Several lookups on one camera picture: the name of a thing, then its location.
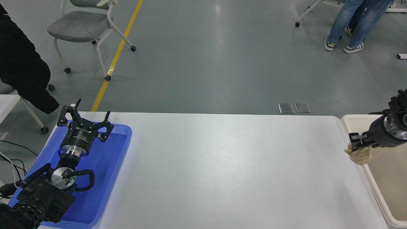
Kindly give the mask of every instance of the epoxy floor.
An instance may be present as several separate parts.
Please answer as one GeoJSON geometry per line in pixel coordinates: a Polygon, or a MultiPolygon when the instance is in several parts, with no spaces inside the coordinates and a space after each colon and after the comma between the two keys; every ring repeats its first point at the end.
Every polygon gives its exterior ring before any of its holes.
{"type": "MultiPolygon", "coordinates": [[[[90,111],[103,76],[91,43],[59,42],[70,74],[62,71],[47,27],[61,15],[60,1],[1,1],[12,20],[34,43],[51,70],[51,94],[61,105],[82,99],[90,111]]],[[[124,32],[138,0],[119,1],[113,17],[124,32]]],[[[320,4],[294,26],[312,0],[144,0],[98,111],[280,115],[278,103],[307,102],[306,115],[366,114],[388,108],[398,89],[407,89],[407,15],[386,13],[361,52],[343,52],[349,36],[332,52],[324,39],[339,9],[320,4]]],[[[75,10],[70,3],[66,12],[75,10]]],[[[110,66],[120,37],[112,33],[101,47],[110,66]]],[[[34,110],[50,129],[50,115],[34,110]]],[[[6,140],[40,152],[44,135],[19,103],[0,124],[6,140]]],[[[35,157],[0,143],[9,158],[26,167],[35,157]]],[[[12,182],[9,166],[0,180],[12,182]]]]}

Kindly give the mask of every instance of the robotic arm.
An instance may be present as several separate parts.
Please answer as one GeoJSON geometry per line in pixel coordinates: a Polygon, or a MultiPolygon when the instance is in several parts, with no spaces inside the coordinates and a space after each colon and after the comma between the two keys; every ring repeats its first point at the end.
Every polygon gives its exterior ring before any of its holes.
{"type": "Polygon", "coordinates": [[[407,142],[407,90],[398,90],[389,107],[372,122],[368,131],[349,134],[352,152],[363,147],[396,147],[407,142]]]}
{"type": "Polygon", "coordinates": [[[61,143],[59,162],[56,168],[50,163],[45,164],[21,182],[23,190],[18,194],[19,200],[13,207],[0,204],[0,229],[36,229],[42,221],[57,223],[75,201],[73,192],[83,192],[94,185],[92,170],[75,170],[81,157],[87,156],[95,138],[105,142],[114,127],[107,119],[94,123],[81,118],[75,106],[64,106],[59,116],[58,126],[67,126],[68,131],[61,143]],[[72,116],[68,123],[66,113],[72,116]],[[99,129],[105,127],[106,132],[99,134],[99,129]],[[89,176],[87,187],[77,187],[77,176],[89,176]]]}

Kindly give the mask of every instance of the blue tray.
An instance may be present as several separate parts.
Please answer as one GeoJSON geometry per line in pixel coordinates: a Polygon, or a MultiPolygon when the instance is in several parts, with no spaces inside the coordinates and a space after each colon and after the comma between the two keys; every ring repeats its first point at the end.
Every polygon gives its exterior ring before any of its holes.
{"type": "MultiPolygon", "coordinates": [[[[27,175],[35,172],[44,164],[50,162],[55,168],[58,161],[58,150],[68,128],[58,127],[51,136],[48,144],[38,156],[27,175]]],[[[59,223],[43,222],[41,225],[67,229],[89,229],[100,219],[105,209],[110,192],[113,188],[123,158],[130,143],[131,128],[129,126],[115,124],[114,128],[104,143],[95,139],[89,155],[82,157],[77,170],[90,169],[95,173],[93,188],[85,192],[74,192],[76,198],[59,223]]],[[[89,184],[88,176],[77,177],[78,187],[86,187],[89,184]]],[[[10,206],[17,203],[17,194],[9,202],[10,206]]]]}

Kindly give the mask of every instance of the white cable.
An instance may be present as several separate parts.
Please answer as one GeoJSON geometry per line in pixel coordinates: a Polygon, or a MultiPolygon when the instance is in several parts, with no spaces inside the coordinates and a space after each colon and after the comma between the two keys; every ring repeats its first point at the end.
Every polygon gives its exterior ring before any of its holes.
{"type": "Polygon", "coordinates": [[[8,159],[7,157],[6,157],[6,155],[4,155],[1,151],[0,151],[0,155],[1,156],[3,156],[5,159],[7,159],[10,163],[11,163],[11,167],[12,167],[12,170],[13,170],[13,176],[14,176],[14,186],[16,187],[16,188],[18,188],[17,187],[17,185],[15,185],[15,182],[16,182],[16,180],[15,180],[15,171],[14,171],[14,164],[13,164],[13,162],[10,160],[10,159],[8,159]]]}

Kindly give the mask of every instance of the jeans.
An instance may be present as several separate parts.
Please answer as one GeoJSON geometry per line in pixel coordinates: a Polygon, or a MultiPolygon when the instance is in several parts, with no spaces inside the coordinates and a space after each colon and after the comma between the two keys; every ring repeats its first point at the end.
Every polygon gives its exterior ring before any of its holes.
{"type": "Polygon", "coordinates": [[[357,26],[348,46],[357,47],[369,35],[392,2],[393,0],[347,0],[336,17],[327,41],[338,42],[352,19],[351,23],[357,23],[357,26]]]}

